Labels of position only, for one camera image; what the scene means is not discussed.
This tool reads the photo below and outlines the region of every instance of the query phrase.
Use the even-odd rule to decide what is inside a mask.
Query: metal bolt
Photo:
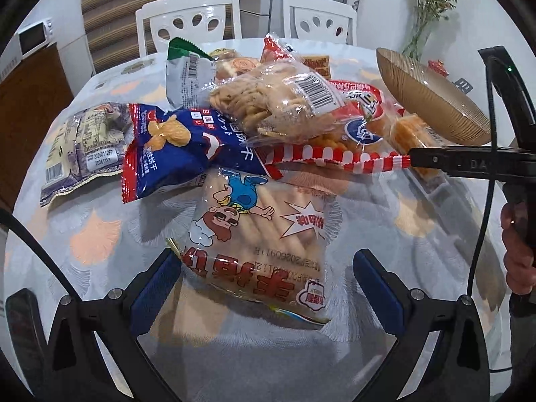
[[[473,304],[473,300],[467,295],[462,295],[462,304],[465,306],[470,306]]]
[[[68,306],[71,303],[71,295],[62,296],[60,299],[60,304],[63,306]]]
[[[119,299],[122,294],[123,294],[123,291],[121,289],[115,288],[108,292],[108,297],[110,299]]]
[[[421,289],[413,289],[410,293],[411,293],[411,297],[415,300],[424,299],[424,291],[422,291]]]

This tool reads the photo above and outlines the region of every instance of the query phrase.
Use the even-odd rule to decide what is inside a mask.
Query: cartoon boy
[[[224,169],[223,175],[229,177],[229,185],[224,190],[216,192],[213,196],[220,205],[210,207],[201,219],[192,221],[189,230],[190,240],[193,243],[209,247],[216,239],[226,242],[231,238],[231,227],[238,225],[240,213],[253,213],[272,220],[273,207],[261,208],[257,206],[256,185],[266,184],[264,177],[248,175],[242,181],[240,174]]]

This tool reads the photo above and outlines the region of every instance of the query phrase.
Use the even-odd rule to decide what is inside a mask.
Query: dining table
[[[330,56],[333,79],[370,83],[389,95],[375,50],[286,41],[296,53]],[[258,38],[198,45],[206,52],[228,48],[259,58],[264,42]],[[187,232],[202,189],[156,191],[124,204],[120,176],[102,177],[40,207],[47,155],[61,124],[85,108],[119,102],[171,109],[165,88],[166,59],[165,53],[156,53],[93,76],[50,126],[16,201],[15,217],[83,300],[103,298],[117,287],[124,289],[136,274],[147,270],[167,246],[167,237]],[[275,314],[183,270],[151,330],[138,338],[181,400],[353,400],[395,342],[383,330],[354,277],[352,258],[362,248],[370,249],[409,289],[419,288],[430,297],[448,300],[465,293],[487,182],[447,177],[445,185],[427,192],[409,170],[335,179],[318,168],[313,176],[316,188],[336,196],[325,255],[326,289],[331,292],[326,310],[331,320],[318,326]],[[289,170],[285,180],[306,185],[299,167]],[[508,293],[499,220],[505,202],[496,188],[473,290],[490,365],[505,345],[505,325],[497,318]],[[66,292],[38,257],[9,233],[4,298],[22,288],[37,296],[47,337]],[[416,389],[436,339],[437,333],[430,335],[401,396]],[[111,355],[98,343],[115,384],[129,394]],[[21,375],[16,360],[12,362]]]

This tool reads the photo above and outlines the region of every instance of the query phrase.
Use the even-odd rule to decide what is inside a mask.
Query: woven bowl
[[[491,141],[488,117],[445,77],[393,50],[378,48],[376,59],[389,92],[437,134],[459,145]]]

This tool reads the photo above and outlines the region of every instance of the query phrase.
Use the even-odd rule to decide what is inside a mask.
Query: cartoon hand
[[[266,207],[266,208],[264,208],[264,209],[261,210],[260,215],[261,215],[262,217],[266,217],[267,220],[271,221],[271,220],[272,220],[272,215],[273,215],[274,211],[275,211],[275,210],[273,209],[273,207]]]

